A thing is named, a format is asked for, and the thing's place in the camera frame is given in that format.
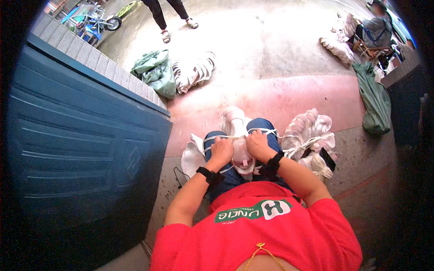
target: green cloth sack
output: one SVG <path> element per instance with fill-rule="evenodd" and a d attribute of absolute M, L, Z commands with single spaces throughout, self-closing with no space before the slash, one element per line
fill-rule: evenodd
<path fill-rule="evenodd" d="M 174 99 L 176 94 L 175 75 L 169 60 L 169 50 L 143 54 L 130 73 L 153 88 L 159 95 Z"/>
<path fill-rule="evenodd" d="M 352 66 L 357 73 L 358 88 L 366 107 L 363 127 L 368 133 L 374 135 L 389 132 L 391 126 L 390 98 L 384 85 L 374 80 L 375 72 L 372 63 L 354 63 Z"/>

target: gray patterned shirt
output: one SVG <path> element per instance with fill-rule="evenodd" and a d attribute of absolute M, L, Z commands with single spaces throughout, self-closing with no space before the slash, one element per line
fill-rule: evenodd
<path fill-rule="evenodd" d="M 369 48 L 386 47 L 392 37 L 392 19 L 386 14 L 383 17 L 376 17 L 363 21 L 362 40 Z"/>

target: green logo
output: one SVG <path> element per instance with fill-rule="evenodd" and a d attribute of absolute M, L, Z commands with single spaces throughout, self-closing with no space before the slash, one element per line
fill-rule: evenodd
<path fill-rule="evenodd" d="M 214 223 L 233 221 L 239 218 L 258 219 L 264 217 L 270 220 L 278 215 L 284 215 L 291 211 L 291 203 L 282 200 L 261 200 L 252 207 L 232 208 L 220 211 L 216 214 Z"/>

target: legs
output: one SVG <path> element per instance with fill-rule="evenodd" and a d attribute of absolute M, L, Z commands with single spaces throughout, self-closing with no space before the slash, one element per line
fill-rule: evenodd
<path fill-rule="evenodd" d="M 274 130 L 274 126 L 271 124 L 271 122 L 269 122 L 268 120 L 263 119 L 263 118 L 255 118 L 254 120 L 249 122 L 247 124 L 247 130 L 250 130 L 252 128 L 265 128 L 265 129 L 269 129 L 269 130 Z M 272 148 L 273 150 L 275 150 L 277 152 L 280 152 L 282 150 L 279 143 L 277 142 L 277 136 L 270 133 L 267 135 L 267 140 L 268 140 L 268 146 L 270 148 Z M 256 161 L 256 166 L 260 166 L 261 164 L 262 164 L 261 162 Z M 269 179 L 265 176 L 253 175 L 253 181 L 269 181 Z M 286 188 L 286 189 L 291 190 L 283 178 L 279 178 L 279 180 L 275 183 Z"/>
<path fill-rule="evenodd" d="M 142 0 L 143 3 L 151 10 L 152 16 L 155 22 L 158 24 L 161 30 L 166 29 L 167 24 L 164 20 L 163 11 L 158 0 Z"/>
<path fill-rule="evenodd" d="M 167 0 L 169 4 L 173 7 L 173 9 L 178 13 L 179 17 L 181 19 L 186 20 L 188 19 L 187 11 L 185 11 L 184 5 L 182 4 L 181 0 Z"/>
<path fill-rule="evenodd" d="M 357 34 L 359 39 L 363 39 L 363 28 L 361 25 L 357 25 L 357 27 L 355 28 L 355 34 Z M 354 38 L 355 35 L 352 35 L 351 38 L 348 40 L 350 43 L 354 44 Z"/>
<path fill-rule="evenodd" d="M 217 135 L 226 135 L 226 134 L 222 131 L 214 131 L 207 134 L 205 139 Z M 210 147 L 211 144 L 214 143 L 214 141 L 215 141 L 214 139 L 206 141 L 204 143 L 204 149 Z M 208 162 L 209 159 L 211 159 L 211 150 L 207 150 L 205 152 L 205 160 Z M 232 166 L 231 163 L 227 163 L 222 169 L 220 169 L 220 171 L 226 170 L 231 166 Z M 222 175 L 224 176 L 224 180 L 218 183 L 216 186 L 209 188 L 210 202 L 213 202 L 219 195 L 223 194 L 224 192 L 245 182 L 245 180 L 241 177 L 240 174 L 238 174 L 238 172 L 234 168 L 231 168 L 230 170 L 222 173 Z"/>

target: red t-shirt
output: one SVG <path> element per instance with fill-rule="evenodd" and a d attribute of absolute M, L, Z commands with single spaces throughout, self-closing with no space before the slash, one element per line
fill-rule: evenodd
<path fill-rule="evenodd" d="M 279 185 L 250 182 L 217 197 L 209 212 L 192 228 L 159 230 L 150 270 L 235 270 L 259 242 L 302 271 L 358 270 L 362 262 L 357 238 L 332 199 L 303 208 Z"/>

